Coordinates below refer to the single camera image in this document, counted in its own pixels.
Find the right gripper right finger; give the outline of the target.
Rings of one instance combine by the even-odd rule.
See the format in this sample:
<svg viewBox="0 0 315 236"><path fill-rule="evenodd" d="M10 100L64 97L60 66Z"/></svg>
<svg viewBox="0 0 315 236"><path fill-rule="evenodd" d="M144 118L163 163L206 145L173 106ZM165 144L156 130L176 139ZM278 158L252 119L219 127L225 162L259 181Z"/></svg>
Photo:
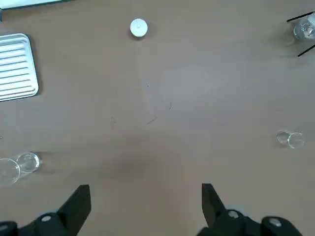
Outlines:
<svg viewBox="0 0 315 236"><path fill-rule="evenodd" d="M240 211L227 209L210 183L201 187L202 211L207 227L199 236L300 236L300 231L279 216L265 216L258 223Z"/></svg>

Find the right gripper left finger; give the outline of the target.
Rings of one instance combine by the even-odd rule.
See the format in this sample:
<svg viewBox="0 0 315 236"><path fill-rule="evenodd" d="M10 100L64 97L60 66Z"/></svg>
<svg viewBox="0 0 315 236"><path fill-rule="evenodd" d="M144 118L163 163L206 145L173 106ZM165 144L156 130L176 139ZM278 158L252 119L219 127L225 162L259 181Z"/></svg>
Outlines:
<svg viewBox="0 0 315 236"><path fill-rule="evenodd" d="M19 228L14 221L2 221L2 236L76 236L91 212L88 184L79 185L55 212L47 212Z"/></svg>

